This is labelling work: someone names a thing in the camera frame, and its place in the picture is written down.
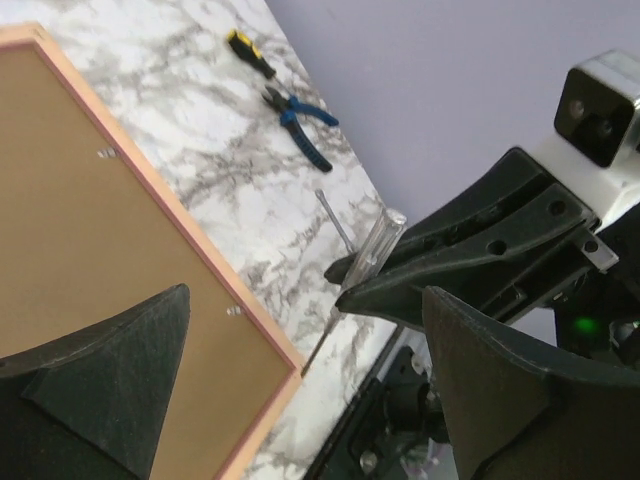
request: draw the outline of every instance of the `camera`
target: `camera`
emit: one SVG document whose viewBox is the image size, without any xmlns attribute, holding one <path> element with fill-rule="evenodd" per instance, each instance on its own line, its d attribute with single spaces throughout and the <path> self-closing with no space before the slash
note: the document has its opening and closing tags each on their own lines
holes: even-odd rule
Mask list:
<svg viewBox="0 0 640 480">
<path fill-rule="evenodd" d="M 610 50 L 569 70 L 554 127 L 599 167 L 630 160 L 640 151 L 640 60 Z"/>
</svg>

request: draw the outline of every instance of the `yellow screwdriver handle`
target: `yellow screwdriver handle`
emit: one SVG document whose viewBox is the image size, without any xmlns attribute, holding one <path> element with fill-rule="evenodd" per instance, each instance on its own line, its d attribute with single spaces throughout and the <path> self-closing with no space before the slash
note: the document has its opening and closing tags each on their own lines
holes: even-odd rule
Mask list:
<svg viewBox="0 0 640 480">
<path fill-rule="evenodd" d="M 232 42 L 234 39 L 240 40 L 247 46 L 247 48 L 250 48 L 257 59 L 262 58 L 262 53 L 258 50 L 258 47 L 256 47 L 244 33 L 235 29 L 231 30 L 227 35 L 227 42 Z"/>
<path fill-rule="evenodd" d="M 244 33 L 236 29 L 231 30 L 227 35 L 227 43 L 241 60 L 249 63 L 253 68 L 261 72 L 265 78 L 271 79 L 275 76 L 276 71 L 271 68 L 271 65 L 262 57 L 260 50 Z"/>
</svg>

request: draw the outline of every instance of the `marble countertop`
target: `marble countertop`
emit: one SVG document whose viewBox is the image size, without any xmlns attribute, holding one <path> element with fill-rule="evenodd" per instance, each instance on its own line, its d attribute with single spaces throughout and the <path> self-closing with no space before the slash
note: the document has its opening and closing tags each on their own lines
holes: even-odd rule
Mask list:
<svg viewBox="0 0 640 480">
<path fill-rule="evenodd" d="M 311 167 L 261 98 L 265 80 L 230 51 L 240 28 L 308 103 L 323 105 L 264 0 L 4 0 L 0 24 L 38 21 L 92 85 L 189 212 L 305 356 L 346 254 L 314 190 L 360 244 L 381 202 L 339 129 L 310 138 L 333 163 Z M 348 316 L 263 444 L 247 478 L 304 475 L 393 330 Z"/>
</svg>

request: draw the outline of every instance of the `corkboard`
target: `corkboard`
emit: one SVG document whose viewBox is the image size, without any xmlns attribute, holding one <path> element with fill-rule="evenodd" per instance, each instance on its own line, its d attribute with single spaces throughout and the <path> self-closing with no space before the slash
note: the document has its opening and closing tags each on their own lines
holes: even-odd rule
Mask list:
<svg viewBox="0 0 640 480">
<path fill-rule="evenodd" d="M 0 358 L 186 283 L 152 479 L 239 478 L 301 357 L 42 27 L 0 29 L 0 71 Z"/>
</svg>

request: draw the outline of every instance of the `pliers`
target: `pliers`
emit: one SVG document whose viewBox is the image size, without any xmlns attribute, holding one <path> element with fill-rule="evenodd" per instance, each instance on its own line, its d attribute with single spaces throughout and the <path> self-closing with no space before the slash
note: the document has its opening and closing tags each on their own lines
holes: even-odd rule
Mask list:
<svg viewBox="0 0 640 480">
<path fill-rule="evenodd" d="M 311 115 L 329 127 L 337 126 L 339 123 L 338 119 L 319 107 L 300 102 L 294 95 L 286 99 L 275 88 L 270 86 L 266 86 L 265 88 L 267 92 L 262 95 L 262 98 L 265 99 L 272 109 L 280 114 L 280 125 L 287 129 L 293 141 L 298 145 L 298 148 L 300 148 L 304 156 L 307 157 L 316 168 L 324 173 L 329 173 L 333 169 L 333 165 L 313 146 L 311 140 L 309 140 L 304 130 L 302 130 L 296 114 Z"/>
</svg>

